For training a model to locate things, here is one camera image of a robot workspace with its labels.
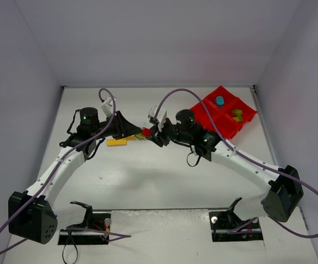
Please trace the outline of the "green lego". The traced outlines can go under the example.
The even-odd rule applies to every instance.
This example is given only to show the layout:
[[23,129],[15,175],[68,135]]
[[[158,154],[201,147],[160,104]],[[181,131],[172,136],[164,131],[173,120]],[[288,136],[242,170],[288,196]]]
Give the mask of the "green lego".
[[142,135],[142,133],[135,134],[135,137],[136,137],[138,140],[146,140],[146,137],[144,137],[144,136]]

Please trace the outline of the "small red lego brick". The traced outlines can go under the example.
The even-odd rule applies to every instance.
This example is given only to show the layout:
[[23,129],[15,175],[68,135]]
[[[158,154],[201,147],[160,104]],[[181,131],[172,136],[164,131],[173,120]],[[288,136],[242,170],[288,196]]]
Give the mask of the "small red lego brick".
[[149,128],[143,128],[141,132],[143,137],[149,137],[151,135],[151,130]]

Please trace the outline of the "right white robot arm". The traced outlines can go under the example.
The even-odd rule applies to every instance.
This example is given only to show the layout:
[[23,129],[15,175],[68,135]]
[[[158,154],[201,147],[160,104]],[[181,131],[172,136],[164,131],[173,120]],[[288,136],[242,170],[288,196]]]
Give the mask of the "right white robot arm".
[[227,210],[230,221],[247,221],[254,217],[269,216],[285,223],[303,197],[295,168],[272,166],[240,151],[228,140],[223,141],[216,132],[204,129],[193,111],[184,109],[176,114],[173,124],[167,113],[153,106],[148,115],[153,125],[148,139],[159,147],[170,142],[188,147],[198,158],[224,166],[256,185],[261,193],[253,197],[239,197]]

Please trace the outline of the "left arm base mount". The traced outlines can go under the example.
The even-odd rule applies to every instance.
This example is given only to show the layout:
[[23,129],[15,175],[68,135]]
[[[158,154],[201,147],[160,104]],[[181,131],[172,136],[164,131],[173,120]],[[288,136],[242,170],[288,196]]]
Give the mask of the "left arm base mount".
[[[86,209],[86,215],[82,223],[74,224],[76,227],[94,229],[99,231],[110,231],[111,214],[104,212],[94,212],[92,206],[82,202],[72,201],[72,205]],[[58,245],[108,245],[109,235],[97,232],[87,232],[84,230],[61,229],[58,237]]]

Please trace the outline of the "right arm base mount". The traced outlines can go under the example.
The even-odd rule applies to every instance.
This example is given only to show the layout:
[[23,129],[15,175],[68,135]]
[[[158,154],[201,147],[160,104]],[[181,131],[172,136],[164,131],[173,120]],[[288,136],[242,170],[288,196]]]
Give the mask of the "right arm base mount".
[[262,241],[263,234],[259,220],[241,220],[234,208],[237,198],[225,211],[209,211],[211,238],[214,243]]

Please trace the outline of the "large blue lego brick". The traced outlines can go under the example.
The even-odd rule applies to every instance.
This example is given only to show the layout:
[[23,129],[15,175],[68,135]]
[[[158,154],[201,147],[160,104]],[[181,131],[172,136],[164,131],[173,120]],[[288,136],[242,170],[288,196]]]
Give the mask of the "large blue lego brick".
[[223,108],[224,107],[224,98],[222,96],[217,96],[216,99],[215,99],[215,104],[217,107],[219,108]]

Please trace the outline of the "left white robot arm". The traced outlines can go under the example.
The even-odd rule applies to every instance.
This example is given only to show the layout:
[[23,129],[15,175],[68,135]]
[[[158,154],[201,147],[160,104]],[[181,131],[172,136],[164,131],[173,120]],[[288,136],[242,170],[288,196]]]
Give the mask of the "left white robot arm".
[[74,172],[93,158],[107,137],[118,140],[141,132],[141,128],[127,121],[120,111],[103,122],[99,121],[96,108],[86,107],[75,112],[80,115],[80,124],[76,132],[67,131],[69,137],[60,142],[61,150],[54,162],[24,192],[16,191],[10,196],[10,234],[47,244],[58,230],[90,227],[92,206],[72,201],[67,207],[56,209],[58,194]]

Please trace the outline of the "green lego brick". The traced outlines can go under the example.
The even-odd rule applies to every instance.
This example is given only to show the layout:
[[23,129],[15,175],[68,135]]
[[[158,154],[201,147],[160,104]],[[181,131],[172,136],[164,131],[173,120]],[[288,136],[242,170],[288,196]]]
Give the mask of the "green lego brick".
[[235,117],[233,117],[233,120],[235,120],[238,123],[243,122],[243,118],[241,116],[235,116]]
[[234,109],[234,110],[232,110],[232,114],[233,114],[234,116],[236,116],[236,117],[241,117],[242,114],[243,114],[243,111],[240,110],[240,109]]

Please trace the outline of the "long yellow lego plate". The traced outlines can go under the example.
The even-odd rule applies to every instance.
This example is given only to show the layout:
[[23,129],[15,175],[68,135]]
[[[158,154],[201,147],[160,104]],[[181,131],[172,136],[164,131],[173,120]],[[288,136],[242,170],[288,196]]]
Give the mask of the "long yellow lego plate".
[[107,140],[107,147],[116,147],[116,146],[126,146],[127,140],[126,139],[108,139]]

